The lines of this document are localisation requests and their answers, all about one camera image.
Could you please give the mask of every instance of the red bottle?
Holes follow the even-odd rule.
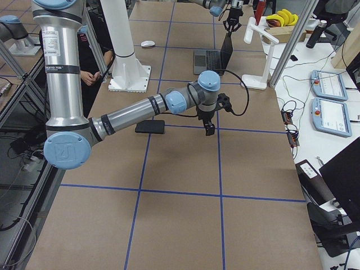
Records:
[[[256,7],[256,12],[255,12],[256,25],[259,25],[261,16],[263,16],[265,6],[266,6],[266,0],[259,0],[258,6]]]

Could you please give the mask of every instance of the cardboard box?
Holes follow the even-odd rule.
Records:
[[[265,28],[265,31],[270,35],[276,37],[279,40],[279,43],[286,43],[289,41],[291,33],[293,32],[294,26],[284,26],[284,27],[273,27]],[[299,41],[304,41],[306,36],[306,31],[304,30],[300,36]],[[270,40],[266,37],[263,37],[265,43],[270,44]]]

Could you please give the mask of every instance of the white stand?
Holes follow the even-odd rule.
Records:
[[[271,59],[272,59],[272,55],[274,53],[274,46],[275,46],[275,44],[279,43],[279,40],[277,38],[273,37],[272,35],[270,35],[269,33],[267,33],[266,31],[264,31],[263,29],[261,29],[260,27],[256,26],[255,22],[256,21],[255,21],[254,17],[249,18],[249,22],[247,24],[246,32],[245,32],[245,36],[244,36],[244,41],[247,44],[250,44],[251,40],[253,38],[253,31],[255,30],[255,31],[259,32],[260,34],[262,34],[263,36],[267,37],[270,40],[269,54],[268,54],[268,57],[266,60],[263,76],[246,75],[245,74],[241,77],[241,79],[244,81],[246,86],[249,88],[264,90],[267,87]]]
[[[116,59],[112,70],[111,91],[146,92],[150,66],[136,59],[124,0],[101,0]]]
[[[14,56],[35,56],[40,50],[39,38],[27,36],[24,39],[16,40],[9,48]]]

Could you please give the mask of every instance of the person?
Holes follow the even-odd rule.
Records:
[[[93,12],[89,12],[89,16],[94,28],[95,35],[97,37],[97,41],[104,56],[104,62],[106,66],[110,66],[114,59],[114,53],[106,22]],[[41,31],[39,35],[40,44],[43,48]],[[97,62],[92,53],[91,46],[85,32],[78,32],[78,48],[83,114],[85,117],[88,117],[102,83],[102,75],[97,66]]]

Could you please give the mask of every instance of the yellow banana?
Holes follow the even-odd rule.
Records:
[[[278,20],[280,22],[281,27],[284,26],[284,22],[285,22],[284,19],[278,14],[269,15],[266,17],[266,20]]]
[[[293,26],[298,22],[299,16],[296,14],[293,14],[292,17],[294,18],[294,21],[292,21],[291,24],[288,24],[288,26]]]
[[[288,16],[288,14],[286,14],[285,12],[283,12],[283,11],[281,11],[281,10],[279,10],[279,11],[277,12],[277,14],[283,18],[283,20],[284,20],[283,25],[284,25],[284,26],[286,26],[286,25],[289,24],[290,18],[289,18],[289,16]]]
[[[289,10],[285,9],[285,8],[283,8],[281,11],[286,13],[287,16],[289,16],[289,24],[291,24],[294,21],[294,17],[292,15],[292,13]]]

